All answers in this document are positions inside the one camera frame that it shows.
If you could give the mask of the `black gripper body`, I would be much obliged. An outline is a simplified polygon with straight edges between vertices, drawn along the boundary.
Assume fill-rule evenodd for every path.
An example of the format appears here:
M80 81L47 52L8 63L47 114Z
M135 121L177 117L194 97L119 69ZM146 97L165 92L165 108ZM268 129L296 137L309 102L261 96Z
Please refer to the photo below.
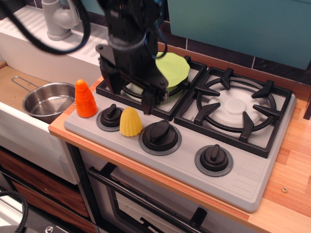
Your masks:
M113 47L109 41L107 45L97 45L96 51L100 58L108 60L120 70L125 84L133 83L143 90L166 90L168 81L156 67L157 36L148 36L141 44L130 47Z

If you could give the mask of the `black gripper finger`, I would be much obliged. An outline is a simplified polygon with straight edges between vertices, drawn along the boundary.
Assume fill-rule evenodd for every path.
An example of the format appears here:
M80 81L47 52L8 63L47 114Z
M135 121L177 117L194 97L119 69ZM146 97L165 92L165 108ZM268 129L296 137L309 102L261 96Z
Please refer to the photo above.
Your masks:
M99 59L100 69L105 83L113 94L120 94L125 85L121 72L108 60Z
M144 114L150 115L152 110L162 102L164 102L168 97L168 92L166 90L149 88L145 89L141 95L141 105Z

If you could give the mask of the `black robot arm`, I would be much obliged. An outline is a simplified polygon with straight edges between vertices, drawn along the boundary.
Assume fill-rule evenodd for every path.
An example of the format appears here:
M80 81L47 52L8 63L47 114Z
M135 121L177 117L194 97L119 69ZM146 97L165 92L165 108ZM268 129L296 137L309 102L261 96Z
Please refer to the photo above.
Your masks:
M107 44L98 45L101 73L109 90L118 94L127 83L140 87L141 106L144 114L168 97L168 81L156 66L158 41L165 36L156 26L160 16L160 4L153 0L101 0L100 7L108 26ZM72 27L83 26L81 42L74 48L60 50L44 44L19 21L5 1L0 10L20 32L38 49L55 55L73 53L81 49L90 37L90 21L83 3L69 1L69 9L63 9L58 1L42 2L42 7L51 6L54 11L45 11L48 36L52 39L66 37Z

